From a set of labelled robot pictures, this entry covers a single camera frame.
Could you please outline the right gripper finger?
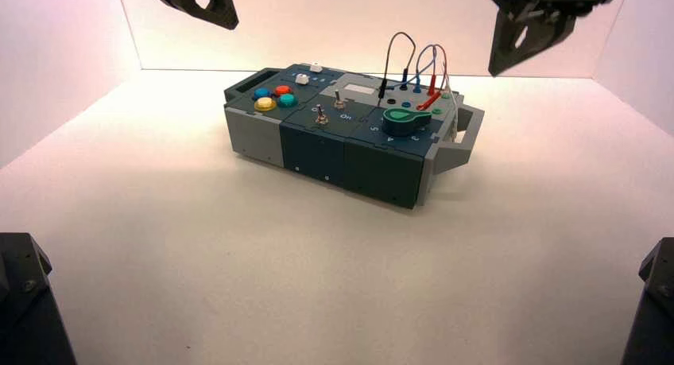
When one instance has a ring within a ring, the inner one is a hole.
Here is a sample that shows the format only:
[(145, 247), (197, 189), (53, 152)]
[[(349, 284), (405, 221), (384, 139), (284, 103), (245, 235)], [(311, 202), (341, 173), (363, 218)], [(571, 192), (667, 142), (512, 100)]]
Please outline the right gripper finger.
[(515, 21), (505, 11), (499, 10), (495, 22), (488, 72), (492, 76), (499, 76), (543, 52), (554, 43), (556, 34), (556, 23), (550, 22), (545, 17)]
[(576, 16), (568, 14), (557, 14), (547, 20), (547, 27), (550, 28), (551, 39), (566, 39), (575, 28)]

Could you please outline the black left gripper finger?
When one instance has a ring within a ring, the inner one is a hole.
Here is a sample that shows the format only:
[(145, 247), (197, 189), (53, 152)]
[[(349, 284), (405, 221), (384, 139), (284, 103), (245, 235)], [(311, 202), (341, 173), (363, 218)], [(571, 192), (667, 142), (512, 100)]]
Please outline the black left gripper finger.
[(233, 0), (161, 0), (173, 9), (213, 25), (233, 30), (238, 25), (238, 15)]

